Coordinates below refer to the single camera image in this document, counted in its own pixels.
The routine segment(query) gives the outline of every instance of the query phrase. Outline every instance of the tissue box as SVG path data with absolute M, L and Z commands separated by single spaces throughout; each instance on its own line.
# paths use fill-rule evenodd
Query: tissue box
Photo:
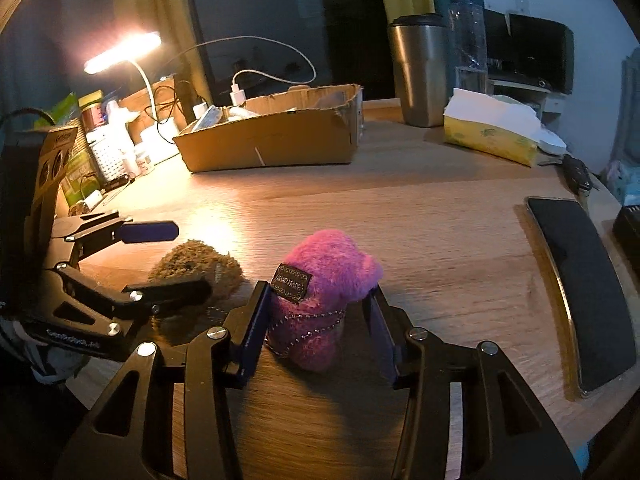
M 257 117 L 196 132 L 174 142 L 190 171 L 351 162 L 362 130 L 359 85 L 290 89 L 248 99 Z
M 444 111 L 445 140 L 480 152 L 536 163 L 540 120 L 527 105 L 455 88 Z

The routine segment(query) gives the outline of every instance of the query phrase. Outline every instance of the white wall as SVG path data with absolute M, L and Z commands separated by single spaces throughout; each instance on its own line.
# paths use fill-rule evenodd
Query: white wall
M 600 171 L 616 135 L 622 62 L 638 46 L 613 0 L 528 0 L 529 15 L 564 23 L 574 32 L 574 92 L 568 97 L 558 134 Z M 498 12 L 514 12 L 516 0 L 484 0 Z

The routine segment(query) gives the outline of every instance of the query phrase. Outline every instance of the black phone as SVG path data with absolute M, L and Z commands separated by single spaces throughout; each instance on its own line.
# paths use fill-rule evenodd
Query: black phone
M 620 281 L 593 222 L 574 200 L 527 198 L 546 241 L 568 317 L 577 383 L 586 396 L 636 364 Z

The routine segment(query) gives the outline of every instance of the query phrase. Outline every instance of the black lid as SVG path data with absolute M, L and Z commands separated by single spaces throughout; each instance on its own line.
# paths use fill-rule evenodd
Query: black lid
M 403 25 L 428 25 L 430 27 L 444 27 L 442 14 L 430 12 L 429 14 L 414 14 L 412 16 L 400 16 L 396 18 L 390 27 L 401 27 Z

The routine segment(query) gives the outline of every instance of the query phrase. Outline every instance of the plastic water bottle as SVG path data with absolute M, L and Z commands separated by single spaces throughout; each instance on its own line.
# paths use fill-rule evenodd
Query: plastic water bottle
M 482 7 L 473 0 L 452 0 L 449 28 L 456 68 L 455 88 L 486 94 L 486 31 Z

